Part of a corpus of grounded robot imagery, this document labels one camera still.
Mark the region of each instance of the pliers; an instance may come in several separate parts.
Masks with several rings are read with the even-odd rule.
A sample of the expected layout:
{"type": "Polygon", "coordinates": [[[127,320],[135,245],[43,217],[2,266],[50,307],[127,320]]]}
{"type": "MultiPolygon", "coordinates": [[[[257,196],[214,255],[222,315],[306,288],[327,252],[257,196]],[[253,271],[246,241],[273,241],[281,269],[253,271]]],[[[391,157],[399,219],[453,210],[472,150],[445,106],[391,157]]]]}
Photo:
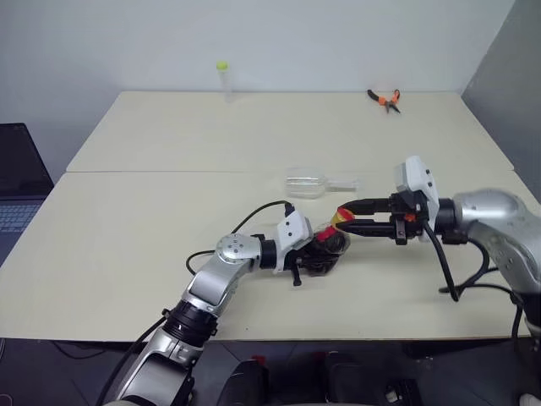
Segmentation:
{"type": "Polygon", "coordinates": [[[395,91],[392,94],[391,101],[387,101],[384,97],[376,95],[372,90],[368,89],[367,93],[369,94],[369,97],[372,100],[376,100],[380,106],[385,106],[385,109],[387,112],[389,112],[389,109],[392,108],[395,112],[400,112],[398,110],[398,107],[396,104],[398,103],[398,99],[400,99],[400,91],[398,89],[395,89],[395,91]]]}

